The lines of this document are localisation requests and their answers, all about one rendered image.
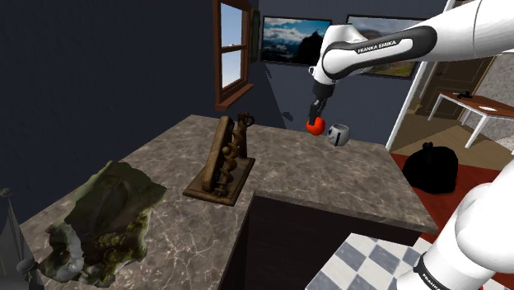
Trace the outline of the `red ball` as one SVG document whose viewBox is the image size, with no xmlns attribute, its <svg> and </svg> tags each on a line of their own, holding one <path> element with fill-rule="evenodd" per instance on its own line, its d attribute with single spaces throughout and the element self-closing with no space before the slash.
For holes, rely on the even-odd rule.
<svg viewBox="0 0 514 290">
<path fill-rule="evenodd" d="M 325 131 L 325 121 L 321 117 L 306 122 L 306 130 L 312 135 L 318 136 Z"/>
</svg>

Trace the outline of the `white mug with black pattern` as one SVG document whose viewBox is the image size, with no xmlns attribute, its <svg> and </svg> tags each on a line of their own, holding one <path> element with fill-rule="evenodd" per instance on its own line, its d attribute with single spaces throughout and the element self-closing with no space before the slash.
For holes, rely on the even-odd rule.
<svg viewBox="0 0 514 290">
<path fill-rule="evenodd" d="M 343 124 L 334 124 L 329 128 L 327 138 L 331 145 L 342 147 L 350 138 L 349 127 Z"/>
</svg>

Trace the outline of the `brown framed window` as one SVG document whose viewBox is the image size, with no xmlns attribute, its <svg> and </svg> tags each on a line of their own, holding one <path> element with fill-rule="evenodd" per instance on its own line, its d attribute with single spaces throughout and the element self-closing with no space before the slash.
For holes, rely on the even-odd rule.
<svg viewBox="0 0 514 290">
<path fill-rule="evenodd" d="M 215 110 L 225 111 L 249 83 L 250 9 L 247 0 L 213 0 Z"/>
</svg>

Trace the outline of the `brown wooden sculpture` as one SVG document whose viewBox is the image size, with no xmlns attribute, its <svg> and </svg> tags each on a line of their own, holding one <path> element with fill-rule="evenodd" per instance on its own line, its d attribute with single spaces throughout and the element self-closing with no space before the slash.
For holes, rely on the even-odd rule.
<svg viewBox="0 0 514 290">
<path fill-rule="evenodd" d="M 248 112 L 239 112 L 235 122 L 222 116 L 205 167 L 194 177 L 183 195 L 234 206 L 255 164 L 247 156 L 246 131 L 255 122 Z"/>
</svg>

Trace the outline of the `dark brown door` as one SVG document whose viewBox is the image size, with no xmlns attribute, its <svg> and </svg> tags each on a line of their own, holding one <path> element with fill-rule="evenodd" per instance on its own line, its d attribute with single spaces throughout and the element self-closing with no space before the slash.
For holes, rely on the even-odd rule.
<svg viewBox="0 0 514 290">
<path fill-rule="evenodd" d="M 493 60 L 494 57 L 487 57 L 439 63 L 422 94 L 415 114 L 429 116 L 440 91 L 451 93 L 475 92 Z"/>
</svg>

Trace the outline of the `black rubbish bag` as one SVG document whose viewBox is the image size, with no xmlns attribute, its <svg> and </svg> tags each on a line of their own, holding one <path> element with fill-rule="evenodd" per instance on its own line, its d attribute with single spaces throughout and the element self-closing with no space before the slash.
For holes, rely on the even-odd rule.
<svg viewBox="0 0 514 290">
<path fill-rule="evenodd" d="M 458 157 L 448 147 L 427 142 L 408 157 L 402 173 L 414 188 L 429 194 L 449 194 L 456 187 Z"/>
</svg>

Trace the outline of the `white table with brown top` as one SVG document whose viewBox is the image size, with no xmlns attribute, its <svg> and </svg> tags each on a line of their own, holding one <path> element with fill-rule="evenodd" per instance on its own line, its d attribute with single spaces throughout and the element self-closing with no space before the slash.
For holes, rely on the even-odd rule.
<svg viewBox="0 0 514 290">
<path fill-rule="evenodd" d="M 441 104 L 442 100 L 448 100 L 456 105 L 466 109 L 462 124 L 465 124 L 471 112 L 481 116 L 480 121 L 471 134 L 465 148 L 470 148 L 475 139 L 480 134 L 486 123 L 490 119 L 508 119 L 514 120 L 514 107 L 503 104 L 499 101 L 489 99 L 484 96 L 472 96 L 470 94 L 452 93 L 447 91 L 440 91 L 439 96 L 432 108 L 431 114 L 428 116 L 428 121 L 432 120 L 435 115 L 437 108 Z"/>
</svg>

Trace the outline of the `checkered robot stand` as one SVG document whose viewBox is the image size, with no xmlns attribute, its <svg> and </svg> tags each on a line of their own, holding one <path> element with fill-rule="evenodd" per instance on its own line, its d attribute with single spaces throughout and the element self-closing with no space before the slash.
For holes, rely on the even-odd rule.
<svg viewBox="0 0 514 290">
<path fill-rule="evenodd" d="M 305 290 L 397 290 L 397 278 L 430 246 L 423 238 L 405 246 L 352 233 Z"/>
</svg>

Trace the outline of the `red rug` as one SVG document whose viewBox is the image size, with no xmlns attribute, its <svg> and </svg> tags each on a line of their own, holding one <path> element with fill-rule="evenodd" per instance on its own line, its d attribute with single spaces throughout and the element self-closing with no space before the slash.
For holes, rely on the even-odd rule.
<svg viewBox="0 0 514 290">
<path fill-rule="evenodd" d="M 436 234 L 422 233 L 420 237 L 433 243 L 465 195 L 475 186 L 493 181 L 499 173 L 500 171 L 497 170 L 458 165 L 456 187 L 449 194 L 429 194 L 413 187 L 414 192 L 438 227 Z"/>
</svg>

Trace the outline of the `green mossy rock figure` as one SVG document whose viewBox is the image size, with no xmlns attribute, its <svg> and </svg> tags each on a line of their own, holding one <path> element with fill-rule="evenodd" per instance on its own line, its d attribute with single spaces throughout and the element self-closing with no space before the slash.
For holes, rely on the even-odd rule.
<svg viewBox="0 0 514 290">
<path fill-rule="evenodd" d="M 109 287 L 125 265 L 146 256 L 151 212 L 165 196 L 166 187 L 144 172 L 108 161 L 77 189 L 70 211 L 46 229 L 52 251 L 39 271 L 60 283 Z"/>
</svg>

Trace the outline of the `mountain and clouds wall picture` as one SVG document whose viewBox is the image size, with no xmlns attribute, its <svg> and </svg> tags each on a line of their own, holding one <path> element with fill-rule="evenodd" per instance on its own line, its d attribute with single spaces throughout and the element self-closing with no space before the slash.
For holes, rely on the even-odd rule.
<svg viewBox="0 0 514 290">
<path fill-rule="evenodd" d="M 264 16 L 260 60 L 301 66 L 316 65 L 331 20 Z"/>
</svg>

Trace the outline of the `landscape wall picture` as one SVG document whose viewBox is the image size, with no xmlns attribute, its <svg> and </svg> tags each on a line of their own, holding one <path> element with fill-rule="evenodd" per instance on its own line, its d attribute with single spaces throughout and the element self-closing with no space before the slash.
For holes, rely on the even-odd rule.
<svg viewBox="0 0 514 290">
<path fill-rule="evenodd" d="M 353 25 L 361 35 L 369 40 L 410 28 L 422 21 L 422 18 L 392 16 L 348 15 L 347 17 L 347 23 Z M 417 65 L 418 62 L 413 61 L 388 63 L 371 68 L 367 71 L 367 75 L 410 79 L 414 75 Z"/>
</svg>

